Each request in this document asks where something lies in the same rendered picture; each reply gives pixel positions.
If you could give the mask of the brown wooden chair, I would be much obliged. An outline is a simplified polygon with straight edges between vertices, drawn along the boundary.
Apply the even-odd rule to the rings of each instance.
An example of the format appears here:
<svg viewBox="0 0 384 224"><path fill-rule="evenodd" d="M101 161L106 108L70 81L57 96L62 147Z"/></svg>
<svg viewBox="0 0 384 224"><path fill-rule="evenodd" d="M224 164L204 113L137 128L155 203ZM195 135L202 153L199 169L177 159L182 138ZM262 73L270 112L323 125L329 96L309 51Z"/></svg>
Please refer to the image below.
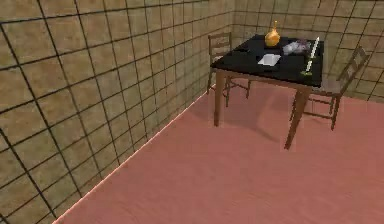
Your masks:
<svg viewBox="0 0 384 224"><path fill-rule="evenodd" d="M335 77L324 78L320 87L313 87L310 91L312 95L329 97L329 101L319 100L314 98L309 98L309 101L319 102L322 104L329 105L329 114L317 114L314 112L306 112L305 115L320 117L324 119L329 119L331 121L331 129L335 128L338 110L340 106L340 100L347 90L350 83L356 77L357 73L362 69L366 61L368 60L368 54L365 52L362 46L358 46L349 62L341 72L341 74Z"/></svg>
<svg viewBox="0 0 384 224"><path fill-rule="evenodd" d="M218 33L208 36L209 62L213 63L222 58L232 49L232 34L230 32ZM229 105L230 90L239 87L246 91L246 97L249 97L250 85L246 86L234 82L230 77L226 79L222 95L225 98L225 105Z"/></svg>

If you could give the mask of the black top wooden table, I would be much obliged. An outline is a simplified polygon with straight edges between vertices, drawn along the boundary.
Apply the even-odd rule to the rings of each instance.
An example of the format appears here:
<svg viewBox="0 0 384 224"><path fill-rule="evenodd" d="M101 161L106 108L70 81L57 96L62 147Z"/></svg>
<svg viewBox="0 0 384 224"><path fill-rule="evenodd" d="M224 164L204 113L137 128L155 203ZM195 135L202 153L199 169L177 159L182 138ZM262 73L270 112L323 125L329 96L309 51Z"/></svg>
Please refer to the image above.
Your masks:
<svg viewBox="0 0 384 224"><path fill-rule="evenodd" d="M267 48L264 37L254 35L211 64L211 67L216 70L215 126L220 123L222 90L227 77L292 88L296 90L296 109L284 146L285 149L290 148L310 91L313 87L321 86L324 53L324 42L319 41L310 70L312 75L304 76L301 72L306 69L307 56L305 54L283 54L282 47L293 41L296 41L296 38L281 37L276 47ZM265 54L276 54L281 58L275 66L259 65L258 62Z"/></svg>

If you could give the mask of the white flat paper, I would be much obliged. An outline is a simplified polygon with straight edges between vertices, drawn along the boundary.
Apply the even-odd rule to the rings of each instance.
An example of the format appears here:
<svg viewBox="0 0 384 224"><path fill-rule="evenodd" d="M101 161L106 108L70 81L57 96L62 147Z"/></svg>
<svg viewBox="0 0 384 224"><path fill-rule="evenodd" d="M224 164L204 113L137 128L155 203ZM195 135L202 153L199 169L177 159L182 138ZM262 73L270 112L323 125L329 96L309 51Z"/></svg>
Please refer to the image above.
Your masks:
<svg viewBox="0 0 384 224"><path fill-rule="evenodd" d="M265 66L275 66L276 63L281 58L280 55L276 54L265 54L262 59L258 62L259 65L265 65Z"/></svg>

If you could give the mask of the orange round vase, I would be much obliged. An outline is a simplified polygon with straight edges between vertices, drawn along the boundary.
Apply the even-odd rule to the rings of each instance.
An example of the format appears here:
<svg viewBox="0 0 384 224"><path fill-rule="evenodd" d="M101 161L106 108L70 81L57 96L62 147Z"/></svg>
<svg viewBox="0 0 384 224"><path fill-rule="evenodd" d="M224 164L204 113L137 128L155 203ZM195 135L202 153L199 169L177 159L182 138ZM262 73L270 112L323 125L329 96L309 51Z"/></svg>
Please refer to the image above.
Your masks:
<svg viewBox="0 0 384 224"><path fill-rule="evenodd" d="M277 21L274 21L273 27L270 32L265 35L264 42L268 47L276 46L280 41L280 35L277 32Z"/></svg>

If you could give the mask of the grey crumpled lump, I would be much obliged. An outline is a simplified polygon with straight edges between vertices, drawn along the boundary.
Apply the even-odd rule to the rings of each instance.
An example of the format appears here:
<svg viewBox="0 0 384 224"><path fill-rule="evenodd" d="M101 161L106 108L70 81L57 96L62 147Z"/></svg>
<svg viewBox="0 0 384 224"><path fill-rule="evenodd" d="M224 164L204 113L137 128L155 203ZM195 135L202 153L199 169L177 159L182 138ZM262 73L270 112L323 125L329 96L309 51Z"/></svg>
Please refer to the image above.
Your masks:
<svg viewBox="0 0 384 224"><path fill-rule="evenodd" d="M285 55L304 54L311 49L311 43L308 40L299 39L283 47Z"/></svg>

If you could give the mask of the white candle green holder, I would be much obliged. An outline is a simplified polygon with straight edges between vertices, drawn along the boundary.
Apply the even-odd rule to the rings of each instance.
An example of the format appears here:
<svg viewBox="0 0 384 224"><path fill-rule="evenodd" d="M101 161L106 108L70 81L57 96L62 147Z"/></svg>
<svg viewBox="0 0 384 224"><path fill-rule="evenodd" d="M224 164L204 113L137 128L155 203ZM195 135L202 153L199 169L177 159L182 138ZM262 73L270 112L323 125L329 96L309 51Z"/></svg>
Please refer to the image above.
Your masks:
<svg viewBox="0 0 384 224"><path fill-rule="evenodd" d="M313 47L312 47L311 53L309 55L309 58L307 60L306 69L301 72L301 74L304 75L304 76L312 75L312 72L310 70L311 70L313 59L315 58L315 53L316 53L319 41L320 41L320 37L317 37L315 42L314 42L314 44L313 44Z"/></svg>

